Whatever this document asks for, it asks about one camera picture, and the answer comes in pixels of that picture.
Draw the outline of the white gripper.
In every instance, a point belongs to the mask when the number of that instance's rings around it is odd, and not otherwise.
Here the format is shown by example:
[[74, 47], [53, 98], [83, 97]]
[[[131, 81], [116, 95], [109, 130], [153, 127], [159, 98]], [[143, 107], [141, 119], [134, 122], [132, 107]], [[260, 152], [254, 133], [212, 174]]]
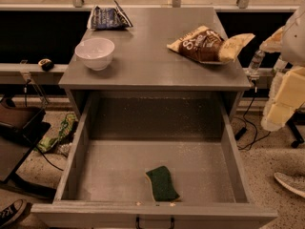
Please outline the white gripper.
[[[259, 48], [268, 53], [280, 52], [283, 28], [264, 40]], [[293, 66], [286, 73], [278, 72], [269, 91], [261, 126], [274, 132], [282, 128], [297, 109], [305, 103], [305, 68]]]

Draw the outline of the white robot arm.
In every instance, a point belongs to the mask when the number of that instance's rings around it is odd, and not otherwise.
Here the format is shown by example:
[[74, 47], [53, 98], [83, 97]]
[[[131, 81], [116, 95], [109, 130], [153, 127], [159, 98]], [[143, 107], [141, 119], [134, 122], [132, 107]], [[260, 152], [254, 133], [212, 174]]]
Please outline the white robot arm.
[[292, 65], [286, 73], [275, 74], [263, 111], [261, 126], [274, 132], [305, 103], [305, 4], [259, 48], [264, 52], [279, 52], [281, 60]]

